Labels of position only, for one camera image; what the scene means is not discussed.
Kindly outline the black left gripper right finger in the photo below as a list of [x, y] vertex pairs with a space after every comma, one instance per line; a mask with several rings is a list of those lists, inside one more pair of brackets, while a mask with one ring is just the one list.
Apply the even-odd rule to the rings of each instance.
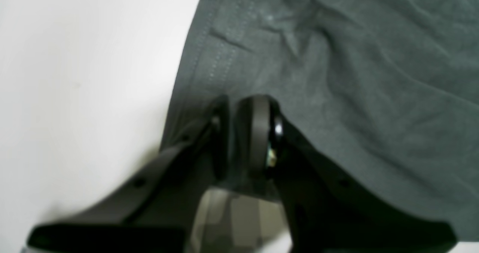
[[317, 151], [269, 96], [238, 103], [236, 135], [249, 177], [277, 191], [294, 253], [445, 253], [457, 244], [448, 223], [394, 207]]

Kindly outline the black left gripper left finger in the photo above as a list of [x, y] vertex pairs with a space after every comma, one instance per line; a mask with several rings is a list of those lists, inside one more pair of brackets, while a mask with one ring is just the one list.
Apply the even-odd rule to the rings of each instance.
[[53, 253], [182, 253], [205, 191], [228, 169], [229, 99], [221, 95], [113, 193], [37, 225], [27, 248]]

